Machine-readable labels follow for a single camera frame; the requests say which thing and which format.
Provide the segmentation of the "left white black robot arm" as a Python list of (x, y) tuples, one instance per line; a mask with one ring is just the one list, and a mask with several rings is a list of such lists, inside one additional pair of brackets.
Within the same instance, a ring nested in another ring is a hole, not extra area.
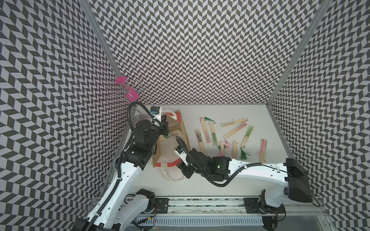
[(115, 161), (117, 173), (98, 204), (86, 218), (79, 218), (74, 231), (124, 231), (136, 217), (154, 210), (155, 193), (140, 189), (127, 205), (123, 205), (134, 181), (153, 156), (161, 135), (168, 135), (166, 116), (152, 114), (151, 120), (139, 121), (120, 156)]

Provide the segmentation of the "burlap red tote bag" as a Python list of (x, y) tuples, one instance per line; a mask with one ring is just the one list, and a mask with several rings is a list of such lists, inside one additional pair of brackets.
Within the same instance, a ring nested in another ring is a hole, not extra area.
[[(183, 139), (186, 146), (189, 148), (189, 140), (188, 135), (186, 132), (185, 124), (183, 121), (182, 114), (179, 110), (171, 111), (171, 110), (164, 110), (162, 115), (166, 115), (166, 121), (169, 123), (169, 131), (180, 129), (182, 134), (179, 135), (180, 138)], [(157, 152), (153, 156), (153, 167), (160, 169), (164, 175), (164, 177), (172, 182), (172, 183), (179, 183), (185, 179), (183, 176), (180, 179), (174, 179), (170, 175), (168, 175), (167, 170), (173, 167), (176, 167), (177, 164), (181, 162), (181, 159), (178, 155), (174, 153), (175, 148), (179, 146), (176, 137), (171, 137), (164, 141), (157, 142)]]

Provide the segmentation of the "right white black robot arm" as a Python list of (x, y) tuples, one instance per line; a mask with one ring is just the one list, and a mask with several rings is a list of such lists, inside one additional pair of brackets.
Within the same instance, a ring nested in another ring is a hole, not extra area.
[(262, 189), (259, 209), (262, 213), (272, 212), (289, 201), (311, 203), (308, 173), (293, 158), (284, 163), (251, 163), (229, 157), (208, 157), (195, 149), (187, 151), (177, 146), (174, 153), (180, 158), (177, 167), (189, 179), (197, 173), (216, 187), (227, 187), (235, 178), (247, 178), (268, 182), (270, 189)]

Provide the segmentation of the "pink blue folding fan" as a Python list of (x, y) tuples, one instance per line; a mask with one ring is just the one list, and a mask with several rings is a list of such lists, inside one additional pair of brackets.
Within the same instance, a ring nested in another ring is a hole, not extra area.
[(266, 154), (267, 154), (267, 140), (261, 139), (260, 142), (260, 158), (261, 163), (266, 163)]

